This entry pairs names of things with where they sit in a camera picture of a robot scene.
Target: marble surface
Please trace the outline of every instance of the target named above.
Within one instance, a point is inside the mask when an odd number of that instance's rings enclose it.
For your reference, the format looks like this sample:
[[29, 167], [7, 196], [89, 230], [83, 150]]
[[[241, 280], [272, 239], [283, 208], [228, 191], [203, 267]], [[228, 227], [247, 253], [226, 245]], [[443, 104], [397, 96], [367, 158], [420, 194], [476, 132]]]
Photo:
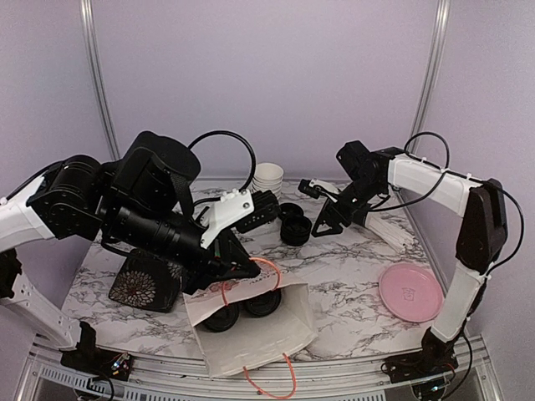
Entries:
[[[196, 197], [216, 195], [230, 181], [195, 183]], [[285, 182], [281, 203], [298, 203], [311, 220], [323, 200], [297, 191], [297, 183]], [[392, 199], [388, 205], [395, 204]], [[412, 233], [402, 210], [382, 213], [382, 218]], [[309, 301], [319, 337], [295, 360], [355, 358], [416, 348], [430, 323], [403, 322], [383, 305], [379, 295], [381, 272], [394, 263], [411, 261], [425, 268], [429, 262], [417, 240], [397, 253], [379, 237], [352, 225], [338, 236], [311, 238], [302, 247], [285, 246], [279, 238], [280, 221], [239, 235], [252, 256], [262, 256], [309, 283]], [[183, 358], [201, 358], [182, 298], [170, 313], [144, 312], [108, 298], [124, 258], [94, 243], [80, 267], [63, 310], [89, 322], [97, 330], [99, 345], [132, 352]]]

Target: wire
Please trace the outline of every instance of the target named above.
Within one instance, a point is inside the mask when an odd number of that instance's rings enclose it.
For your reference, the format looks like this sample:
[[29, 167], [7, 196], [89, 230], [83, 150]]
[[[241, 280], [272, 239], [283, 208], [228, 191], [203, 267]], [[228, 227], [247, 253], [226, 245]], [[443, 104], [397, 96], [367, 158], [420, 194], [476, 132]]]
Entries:
[[466, 334], [465, 334], [464, 331], [461, 333], [461, 335], [465, 339], [466, 345], [468, 346], [468, 349], [470, 351], [470, 362], [468, 363], [468, 369], [466, 370], [466, 373], [463, 376], [463, 378], [461, 379], [461, 381], [448, 394], [446, 394], [444, 397], [442, 397], [442, 399], [448, 399], [449, 397], [451, 397], [453, 395], [453, 393], [455, 391], [457, 391], [459, 389], [460, 386], [462, 386], [462, 384], [468, 379], [468, 376], [470, 375], [470, 371], [471, 371], [471, 366], [472, 366], [472, 364], [474, 362], [474, 351], [473, 351], [473, 349], [471, 347], [470, 341], [468, 341], [468, 338], [466, 337]]
[[371, 209], [364, 209], [364, 211], [368, 211], [368, 212], [394, 211], [396, 209], [401, 209], [402, 207], [411, 206], [411, 205], [414, 205], [415, 203], [421, 202], [422, 200], [424, 200], [424, 199], [428, 198], [429, 196], [431, 196], [431, 194], [433, 192], [435, 192], [436, 188], [438, 188], [438, 186], [441, 184], [442, 180], [444, 180], [444, 177], [446, 177], [446, 174], [447, 174], [447, 171], [444, 171], [441, 174], [441, 177], [438, 179], [438, 181], [433, 185], [433, 187], [426, 194], [422, 195], [420, 198], [417, 198], [417, 199], [414, 199], [414, 200], [410, 200], [410, 201], [408, 201], [406, 203], [402, 203], [401, 205], [384, 207], [382, 209], [375, 209], [372, 206]]
[[518, 251], [520, 250], [520, 247], [522, 246], [522, 243], [524, 241], [524, 233], [526, 231], [526, 222], [524, 220], [524, 213], [522, 211], [522, 207], [520, 206], [518, 201], [514, 198], [514, 196], [512, 196], [509, 192], [507, 192], [503, 188], [501, 188], [501, 187], [499, 187], [497, 185], [494, 185], [494, 184], [492, 184], [490, 182], [483, 182], [483, 181], [472, 179], [472, 178], [470, 178], [470, 180], [471, 181], [475, 181], [475, 182], [480, 182], [483, 185], [490, 185], [495, 190], [498, 190], [499, 192], [504, 194], [504, 196], [509, 198], [509, 200], [516, 206], [517, 211], [518, 211], [518, 216], [520, 218], [520, 234], [519, 234], [519, 237], [518, 237], [517, 246], [515, 246], [515, 249], [511, 252], [511, 254], [508, 257], [506, 257], [503, 260], [499, 261], [496, 265], [494, 265], [493, 267], [491, 267], [489, 269], [489, 271], [487, 272], [487, 276], [488, 276], [489, 274], [494, 272], [498, 267], [504, 265], [505, 263], [507, 263], [508, 261], [513, 259], [513, 257], [518, 253]]
[[[410, 143], [415, 140], [416, 138], [420, 138], [421, 136], [433, 136], [435, 138], [438, 138], [439, 140], [441, 140], [442, 144], [444, 145], [444, 149], [446, 150], [446, 164], [444, 166], [444, 169], [447, 169], [449, 166], [450, 166], [450, 146], [448, 145], [447, 141], [444, 139], [444, 137], [442, 135], [439, 135], [435, 132], [430, 132], [430, 131], [424, 131], [424, 132], [420, 132], [412, 137], [409, 138], [409, 140], [407, 140], [405, 142], [405, 146], [403, 147], [403, 151], [405, 152], [405, 154], [407, 156], [409, 156], [411, 159], [414, 159], [414, 160], [417, 160], [419, 162], [422, 162], [422, 163], [425, 163], [427, 165], [431, 165], [433, 167], [435, 167], [436, 169], [438, 170], [444, 170], [442, 169], [439, 165], [436, 165], [435, 163], [431, 163], [430, 161], [427, 161], [427, 160], [423, 160], [423, 159], [420, 159], [414, 155], [412, 155], [410, 152], [409, 152], [409, 145]], [[417, 198], [417, 199], [414, 199], [414, 200], [410, 200], [406, 203], [403, 203], [401, 205], [396, 205], [396, 206], [390, 206], [390, 207], [384, 207], [383, 209], [378, 209], [381, 205], [383, 205], [385, 203], [385, 201], [381, 201], [379, 202], [377, 205], [374, 205], [368, 209], [364, 209], [364, 211], [368, 211], [368, 212], [380, 212], [380, 211], [395, 211], [397, 209], [401, 209], [402, 207], [407, 207], [407, 206], [411, 206], [411, 205], [414, 205], [418, 202], [421, 202], [423, 201], [424, 199], [428, 198], [429, 196], [431, 196], [433, 194], [433, 192], [435, 192], [435, 190], [438, 188], [438, 186], [441, 184], [441, 182], [444, 180], [444, 177], [446, 176], [446, 173], [447, 171], [444, 171], [440, 178], [438, 179], [438, 181], [435, 183], [435, 185], [433, 185], [433, 187], [423, 196], [421, 196], [420, 198]]]
[[56, 165], [58, 163], [63, 163], [61, 161], [54, 161], [53, 163], [47, 165], [46, 167], [43, 167], [41, 170], [39, 170], [37, 173], [34, 173], [31, 177], [26, 179], [21, 185], [19, 185], [11, 194], [6, 196], [6, 199], [9, 201], [11, 198], [13, 198], [18, 192], [20, 192], [26, 185], [28, 185], [30, 182], [35, 180], [37, 177], [39, 177], [42, 173], [44, 173], [46, 170], [48, 170], [53, 165]]
[[[242, 142], [243, 145], [247, 148], [247, 151], [249, 152], [249, 155], [251, 156], [251, 169], [249, 170], [249, 175], [247, 176], [247, 179], [245, 180], [245, 183], [240, 188], [240, 190], [245, 190], [251, 184], [252, 178], [254, 177], [254, 173], [255, 173], [255, 171], [257, 169], [257, 157], [254, 154], [254, 150], [251, 147], [251, 144], [249, 144], [249, 142], [247, 142], [247, 140], [245, 138], [243, 138], [241, 135], [239, 135], [239, 134], [237, 134], [235, 132], [232, 132], [232, 131], [225, 131], [225, 130], [216, 130], [216, 131], [206, 132], [205, 134], [195, 138], [193, 140], [193, 142], [191, 142], [188, 145], [187, 149], [191, 150], [191, 149], [193, 149], [193, 147], [195, 145], [197, 145], [202, 140], [204, 140], [206, 138], [210, 138], [211, 136], [217, 136], [217, 135], [230, 136], [230, 137]], [[208, 197], [208, 198], [199, 199], [199, 200], [196, 200], [195, 202], [193, 202], [193, 208], [195, 209], [195, 207], [197, 207], [197, 206], [199, 206], [199, 205], [201, 205], [203, 203], [216, 202], [218, 200], [219, 200], [218, 197]], [[193, 217], [191, 218], [191, 222], [196, 227], [198, 227], [198, 228], [200, 228], [202, 230], [206, 229], [206, 227], [204, 227], [199, 221], [197, 221]]]
[[455, 380], [455, 377], [457, 376], [457, 373], [455, 373], [455, 368], [451, 363], [445, 363], [444, 366], [447, 366], [453, 373], [453, 376], [451, 377], [451, 381], [453, 382], [453, 380]]
[[242, 188], [240, 188], [240, 190], [245, 190], [251, 184], [252, 178], [254, 177], [254, 173], [257, 168], [257, 157], [254, 154], [254, 150], [252, 149], [251, 144], [249, 144], [249, 142], [247, 142], [247, 140], [243, 138], [241, 135], [236, 134], [235, 132], [232, 132], [232, 131], [225, 131], [225, 130], [206, 132], [205, 134], [195, 138], [193, 142], [191, 142], [188, 145], [187, 149], [191, 150], [193, 149], [193, 146], [197, 145], [202, 140], [209, 138], [211, 136], [217, 136], [217, 135], [230, 136], [242, 142], [243, 145], [247, 148], [247, 151], [249, 152], [249, 155], [251, 156], [251, 169], [249, 170], [249, 176], [247, 177], [245, 183], [242, 185]]
[[[104, 372], [102, 372], [101, 370], [98, 370], [98, 369], [90, 369], [90, 370], [92, 371], [93, 374], [97, 374], [98, 375], [97, 378], [91, 378], [90, 380], [92, 380], [93, 382], [99, 382], [99, 381], [102, 381], [102, 380], [105, 380], [105, 381], [108, 382], [108, 384], [110, 385], [110, 397], [108, 398], [107, 401], [113, 401], [115, 399], [115, 386], [114, 386], [113, 382], [111, 381], [110, 377], [107, 376], [106, 374], [104, 374]], [[74, 395], [76, 397], [78, 397], [77, 398], [78, 400], [86, 399], [85, 398], [85, 394], [87, 394], [87, 393], [85, 391], [77, 390], [74, 387], [72, 387], [71, 389], [73, 389]], [[104, 397], [104, 395], [101, 395], [95, 401], [100, 401], [103, 397]]]
[[94, 370], [99, 376], [97, 377], [97, 379], [93, 379], [93, 381], [95, 382], [99, 382], [99, 381], [102, 381], [102, 380], [105, 380], [108, 382], [108, 384], [110, 385], [110, 397], [108, 398], [108, 401], [113, 401], [114, 398], [115, 398], [115, 387], [114, 387], [114, 384], [113, 382], [111, 381], [111, 378], [109, 378], [106, 374], [104, 374], [104, 372], [100, 371], [100, 370]]
[[439, 170], [441, 169], [440, 166], [436, 165], [435, 163], [431, 163], [430, 161], [420, 159], [420, 158], [412, 155], [409, 152], [410, 143], [413, 140], [415, 140], [417, 138], [420, 138], [421, 136], [434, 136], [435, 138], [438, 138], [439, 140], [441, 140], [442, 144], [444, 145], [444, 148], [446, 149], [446, 164], [444, 165], [444, 168], [447, 169], [450, 166], [450, 146], [448, 145], [448, 143], [444, 139], [444, 137], [442, 135], [437, 134], [436, 132], [423, 131], [423, 132], [420, 132], [420, 133], [418, 133], [418, 134], [416, 134], [414, 136], [411, 136], [409, 138], [409, 140], [407, 140], [405, 142], [405, 146], [403, 147], [403, 151], [405, 152], [405, 154], [408, 155], [411, 159], [415, 159], [415, 160], [418, 160], [418, 161], [423, 161], [424, 163], [426, 163], [428, 165], [432, 165], [432, 166], [436, 167]]
[[384, 205], [389, 199], [390, 199], [390, 195], [384, 197], [384, 198], [381, 198], [381, 200], [376, 203], [375, 205], [371, 206], [369, 209], [372, 211], [373, 209], [377, 209], [378, 207], [381, 207], [382, 205]]
[[269, 398], [275, 398], [275, 399], [290, 399], [291, 397], [293, 397], [296, 393], [296, 391], [298, 390], [298, 380], [296, 379], [295, 377], [295, 372], [293, 371], [293, 366], [292, 366], [292, 362], [290, 361], [290, 358], [288, 358], [288, 355], [286, 355], [286, 353], [283, 353], [283, 356], [284, 356], [284, 360], [286, 361], [286, 363], [288, 364], [288, 367], [290, 368], [290, 374], [292, 375], [292, 385], [293, 385], [293, 388], [292, 388], [292, 392], [288, 395], [284, 395], [284, 396], [277, 396], [277, 395], [273, 395], [273, 394], [270, 394], [268, 393], [266, 390], [263, 390], [261, 389], [260, 387], [258, 387], [252, 380], [251, 378], [249, 377], [249, 372], [247, 371], [247, 368], [244, 366], [243, 367], [243, 372], [245, 373], [245, 378], [247, 379], [247, 381], [261, 394], [263, 395], [267, 395]]
[[[275, 263], [273, 263], [272, 261], [269, 261], [268, 259], [264, 259], [263, 257], [250, 257], [249, 260], [250, 261], [258, 261], [258, 262], [261, 262], [261, 263], [265, 263], [268, 266], [270, 266], [277, 273], [277, 282], [275, 283], [275, 287], [271, 290], [271, 291], [277, 291], [278, 286], [280, 285], [281, 279], [282, 279], [282, 273], [281, 273], [280, 269], [277, 267], [277, 265], [275, 265]], [[221, 296], [223, 298], [223, 304], [226, 307], [228, 307], [229, 303], [228, 303], [228, 300], [227, 300], [227, 294], [225, 293], [225, 284], [226, 283], [227, 282], [222, 282], [222, 285], [221, 285]]]

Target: lavender wall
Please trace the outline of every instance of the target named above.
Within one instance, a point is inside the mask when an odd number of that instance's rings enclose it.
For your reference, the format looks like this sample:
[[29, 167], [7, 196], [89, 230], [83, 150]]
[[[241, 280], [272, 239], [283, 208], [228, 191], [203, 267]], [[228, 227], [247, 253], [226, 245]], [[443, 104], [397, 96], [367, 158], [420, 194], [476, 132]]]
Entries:
[[[535, 260], [533, 151], [535, 150], [535, 3], [529, 0], [453, 1], [446, 48], [425, 127], [450, 142], [452, 168], [502, 181], [523, 205], [525, 246], [493, 274], [475, 315], [497, 371], [504, 399], [532, 399], [535, 383]], [[431, 141], [418, 153], [441, 160]], [[451, 277], [461, 221], [430, 202], [413, 208], [440, 263]], [[510, 242], [516, 244], [517, 213], [508, 205]]]
[[[437, 2], [95, 2], [104, 81], [123, 152], [152, 129], [189, 143], [246, 135], [289, 176], [344, 177], [336, 151], [402, 144], [429, 56]], [[204, 176], [244, 176], [247, 152], [212, 139]]]
[[[0, 194], [74, 154], [109, 159], [82, 32], [77, 2], [0, 3]], [[18, 253], [36, 287], [61, 305], [88, 245], [44, 241]], [[0, 399], [7, 400], [13, 399], [33, 331], [2, 308], [0, 327]]]

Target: pink dish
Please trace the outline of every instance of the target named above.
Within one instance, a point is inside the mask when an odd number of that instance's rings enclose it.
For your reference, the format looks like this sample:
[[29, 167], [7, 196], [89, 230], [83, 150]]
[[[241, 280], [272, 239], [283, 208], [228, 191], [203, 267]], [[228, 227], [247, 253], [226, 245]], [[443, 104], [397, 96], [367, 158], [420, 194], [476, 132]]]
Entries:
[[435, 276], [423, 267], [400, 263], [379, 279], [379, 292], [389, 311], [407, 322], [422, 323], [441, 311], [444, 295]]

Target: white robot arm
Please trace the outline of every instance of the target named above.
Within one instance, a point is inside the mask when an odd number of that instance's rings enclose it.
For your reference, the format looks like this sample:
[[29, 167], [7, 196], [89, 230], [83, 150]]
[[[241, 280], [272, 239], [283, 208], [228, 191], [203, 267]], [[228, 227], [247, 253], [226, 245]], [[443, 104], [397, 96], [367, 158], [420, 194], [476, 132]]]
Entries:
[[453, 345], [471, 311], [481, 300], [489, 268], [507, 240], [507, 221], [501, 185], [444, 170], [398, 148], [370, 152], [349, 142], [337, 154], [353, 181], [334, 193], [316, 180], [302, 180], [299, 189], [314, 198], [327, 196], [312, 230], [313, 236], [339, 234], [355, 216], [390, 208], [373, 208], [376, 195], [389, 187], [407, 189], [431, 199], [463, 218], [456, 244], [456, 271], [446, 300], [432, 327], [422, 339], [422, 351], [388, 358], [385, 366], [393, 383], [444, 371], [455, 360]]

